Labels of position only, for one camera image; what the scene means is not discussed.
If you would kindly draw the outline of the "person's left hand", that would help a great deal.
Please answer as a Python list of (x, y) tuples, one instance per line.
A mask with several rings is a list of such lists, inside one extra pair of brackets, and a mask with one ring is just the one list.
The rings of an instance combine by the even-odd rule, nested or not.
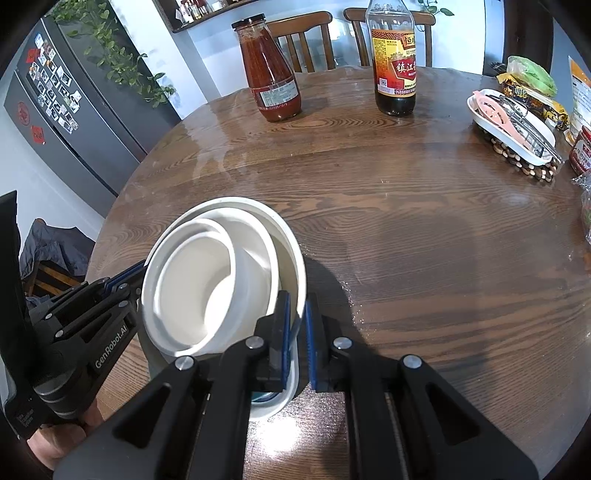
[(40, 428), (27, 440), (27, 445), (45, 467), (54, 470), (62, 458), (102, 423), (102, 414), (94, 400), (77, 423)]

